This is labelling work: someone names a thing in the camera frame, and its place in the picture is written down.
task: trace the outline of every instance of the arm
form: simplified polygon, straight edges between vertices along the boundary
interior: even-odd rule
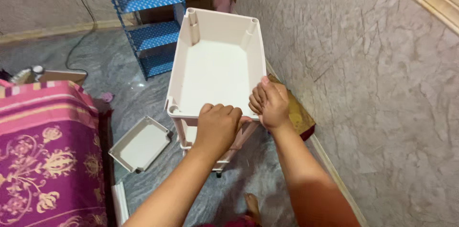
[[[322,169],[295,132],[283,85],[267,77],[249,97],[250,108],[272,133],[290,201],[300,226],[359,226],[336,183]]]
[[[189,153],[123,226],[182,226],[215,162],[230,148],[242,124],[250,121],[241,116],[240,108],[205,104]]]

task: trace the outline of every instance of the floral bedspread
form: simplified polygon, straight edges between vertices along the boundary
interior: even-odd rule
[[[97,126],[71,81],[0,88],[0,226],[106,226]]]

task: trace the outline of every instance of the brown cloth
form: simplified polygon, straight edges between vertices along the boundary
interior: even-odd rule
[[[273,83],[282,84],[272,74],[268,75],[268,78]],[[301,136],[303,141],[306,141],[313,133],[315,128],[314,119],[307,113],[301,103],[293,96],[289,89],[287,89],[288,100],[289,100],[289,117],[290,121],[295,126],[295,130],[298,135]]]

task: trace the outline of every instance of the white plastic tray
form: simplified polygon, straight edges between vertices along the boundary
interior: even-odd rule
[[[222,103],[258,119],[248,107],[248,97],[265,75],[257,19],[188,8],[165,107],[171,117],[197,118],[205,103]]]
[[[169,130],[145,116],[109,151],[130,172],[144,171],[170,142]]]

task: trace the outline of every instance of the blue rack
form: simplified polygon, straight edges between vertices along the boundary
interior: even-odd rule
[[[174,53],[161,52],[139,58],[138,52],[177,42],[180,26],[185,14],[185,0],[112,0],[118,19],[121,22],[124,33],[128,37],[129,44],[139,62],[142,73],[147,80],[149,77],[172,70]],[[172,5],[174,8],[174,21],[139,26],[134,30],[127,30],[121,14],[131,13],[149,8]]]

